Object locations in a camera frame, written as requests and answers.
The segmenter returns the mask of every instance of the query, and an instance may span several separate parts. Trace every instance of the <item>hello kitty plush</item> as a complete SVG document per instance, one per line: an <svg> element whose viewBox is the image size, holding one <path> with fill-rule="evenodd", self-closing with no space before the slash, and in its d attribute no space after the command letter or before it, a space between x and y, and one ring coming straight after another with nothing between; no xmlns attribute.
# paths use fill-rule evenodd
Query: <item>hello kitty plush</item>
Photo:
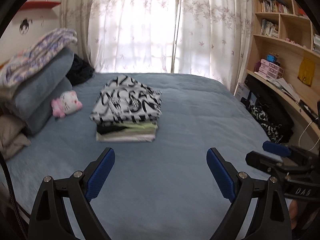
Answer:
<svg viewBox="0 0 320 240"><path fill-rule="evenodd" d="M78 100L75 91L67 91L51 101L52 115L64 118L67 114L72 114L82 108L82 103Z"/></svg>

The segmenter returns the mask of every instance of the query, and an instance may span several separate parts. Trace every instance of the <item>white cable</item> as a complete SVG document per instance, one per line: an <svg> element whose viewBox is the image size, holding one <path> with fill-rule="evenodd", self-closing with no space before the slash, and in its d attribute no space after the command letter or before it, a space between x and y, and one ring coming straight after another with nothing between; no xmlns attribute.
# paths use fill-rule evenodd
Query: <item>white cable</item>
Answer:
<svg viewBox="0 0 320 240"><path fill-rule="evenodd" d="M310 122L310 123L307 125L307 127L305 128L305 130L302 132L302 134L300 135L299 140L298 140L298 146L299 146L299 148L301 148L300 141L301 141L302 135L305 133L305 131L308 129L308 127L309 127L312 123L313 123L313 122ZM316 147L316 145L317 145L317 143L318 143L319 141L320 141L320 138L318 139L318 141L316 142L316 144L315 144L310 150L308 150L308 151L313 150L313 148Z"/></svg>

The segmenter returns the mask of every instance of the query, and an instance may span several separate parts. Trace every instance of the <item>pillow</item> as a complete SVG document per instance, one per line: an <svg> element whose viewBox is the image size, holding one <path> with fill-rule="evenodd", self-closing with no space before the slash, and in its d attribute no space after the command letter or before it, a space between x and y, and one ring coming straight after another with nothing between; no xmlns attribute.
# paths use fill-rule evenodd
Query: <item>pillow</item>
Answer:
<svg viewBox="0 0 320 240"><path fill-rule="evenodd" d="M26 124L22 120L13 115L1 115L0 142L3 145L3 148L6 148L25 126Z"/></svg>
<svg viewBox="0 0 320 240"><path fill-rule="evenodd" d="M16 138L4 149L0 149L5 160L13 157L24 146L30 146L31 142L22 133L18 134Z"/></svg>
<svg viewBox="0 0 320 240"><path fill-rule="evenodd" d="M41 103L34 113L26 120L24 132L28 135L34 135L39 132L52 115L51 100L61 96L63 92L72 90L70 81L65 77L52 93Z"/></svg>
<svg viewBox="0 0 320 240"><path fill-rule="evenodd" d="M5 107L26 121L66 76L73 62L74 53L63 48L41 71L23 82L12 100Z"/></svg>

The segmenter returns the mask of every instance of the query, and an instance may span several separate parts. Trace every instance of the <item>blue gripper pad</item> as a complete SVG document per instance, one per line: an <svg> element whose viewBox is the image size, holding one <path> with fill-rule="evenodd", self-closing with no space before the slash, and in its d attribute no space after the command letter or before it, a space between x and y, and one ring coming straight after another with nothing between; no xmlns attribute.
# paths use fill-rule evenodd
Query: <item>blue gripper pad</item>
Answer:
<svg viewBox="0 0 320 240"><path fill-rule="evenodd" d="M99 195L99 192L115 163L115 158L114 150L110 149L88 180L87 192L85 194L85 198L88 202Z"/></svg>
<svg viewBox="0 0 320 240"><path fill-rule="evenodd" d="M270 152L281 157L288 157L291 155L291 150L288 147L269 141L265 141L262 148L266 152Z"/></svg>
<svg viewBox="0 0 320 240"><path fill-rule="evenodd" d="M211 149L207 152L207 164L223 197L232 203L236 199L233 180Z"/></svg>

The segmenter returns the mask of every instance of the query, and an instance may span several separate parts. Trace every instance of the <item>blue bedsheet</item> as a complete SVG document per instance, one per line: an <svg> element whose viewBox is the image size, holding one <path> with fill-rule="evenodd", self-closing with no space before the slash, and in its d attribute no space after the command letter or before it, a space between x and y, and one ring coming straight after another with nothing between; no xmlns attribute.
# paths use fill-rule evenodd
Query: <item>blue bedsheet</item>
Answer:
<svg viewBox="0 0 320 240"><path fill-rule="evenodd" d="M206 164L216 147L226 161L253 178L268 176L249 167L245 155L263 152L263 129L219 82L184 74L130 74L162 92L162 116L152 143L99 143L89 114L107 81L95 74L74 87L84 107L65 119L51 118L31 146L8 161L18 202L31 212L43 177L69 177L112 147L116 161L91 205L114 240L210 239L230 202ZM239 234L244 237L254 211ZM71 216L76 236L81 232Z"/></svg>

